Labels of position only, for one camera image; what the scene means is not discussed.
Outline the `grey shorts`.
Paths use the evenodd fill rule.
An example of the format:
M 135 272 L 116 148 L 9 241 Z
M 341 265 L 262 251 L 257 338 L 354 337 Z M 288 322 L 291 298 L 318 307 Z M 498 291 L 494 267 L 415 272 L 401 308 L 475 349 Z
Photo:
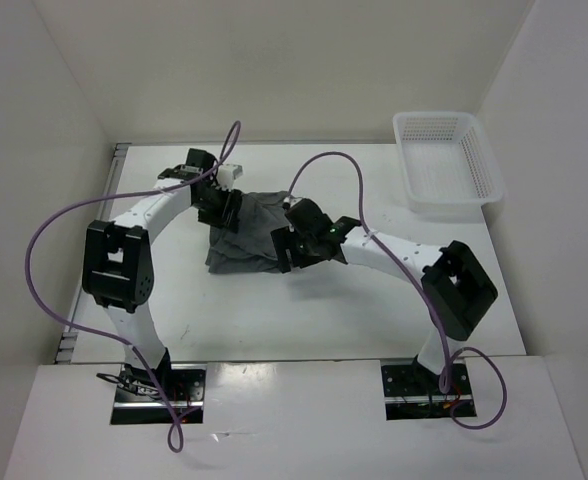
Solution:
M 283 208 L 287 195 L 284 190 L 243 193 L 238 231 L 210 228 L 205 260 L 208 272 L 279 273 L 271 232 L 289 225 Z

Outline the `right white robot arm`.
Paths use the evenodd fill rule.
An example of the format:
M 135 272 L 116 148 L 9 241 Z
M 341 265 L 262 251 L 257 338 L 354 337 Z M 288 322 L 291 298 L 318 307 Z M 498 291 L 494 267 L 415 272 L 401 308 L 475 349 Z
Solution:
M 307 198 L 288 198 L 283 209 L 286 225 L 271 232 L 281 272 L 337 261 L 368 267 L 418 289 L 434 330 L 415 358 L 413 382 L 424 393 L 447 392 L 453 355 L 498 298 L 470 247 L 456 240 L 446 246 L 414 243 L 347 216 L 334 221 Z

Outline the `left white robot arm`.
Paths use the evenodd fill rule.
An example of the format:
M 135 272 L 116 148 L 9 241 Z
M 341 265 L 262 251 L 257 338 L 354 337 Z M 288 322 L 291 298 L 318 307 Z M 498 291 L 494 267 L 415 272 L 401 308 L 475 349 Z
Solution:
M 201 223 L 238 231 L 242 193 L 234 183 L 243 169 L 215 162 L 211 153 L 190 149 L 184 163 L 157 176 L 149 195 L 114 219 L 87 227 L 82 288 L 126 341 L 123 371 L 113 381 L 132 394 L 159 400 L 176 381 L 149 307 L 155 282 L 153 242 L 189 208 L 197 210 Z

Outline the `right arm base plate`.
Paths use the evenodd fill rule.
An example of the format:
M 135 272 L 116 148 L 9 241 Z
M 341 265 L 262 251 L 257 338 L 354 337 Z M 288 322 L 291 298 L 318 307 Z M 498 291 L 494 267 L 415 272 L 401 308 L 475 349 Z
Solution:
M 410 361 L 382 363 L 380 369 L 388 421 L 448 418 L 452 409 L 457 417 L 477 416 L 464 363 L 453 365 L 447 394 L 439 390 L 436 378 Z

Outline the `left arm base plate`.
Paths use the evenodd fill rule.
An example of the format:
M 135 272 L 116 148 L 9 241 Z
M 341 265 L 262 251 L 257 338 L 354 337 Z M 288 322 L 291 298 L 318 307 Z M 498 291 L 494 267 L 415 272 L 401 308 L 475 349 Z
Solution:
M 206 366 L 175 363 L 166 395 L 182 424 L 201 424 L 204 415 Z M 172 417 L 149 380 L 124 387 L 117 383 L 110 424 L 170 425 Z

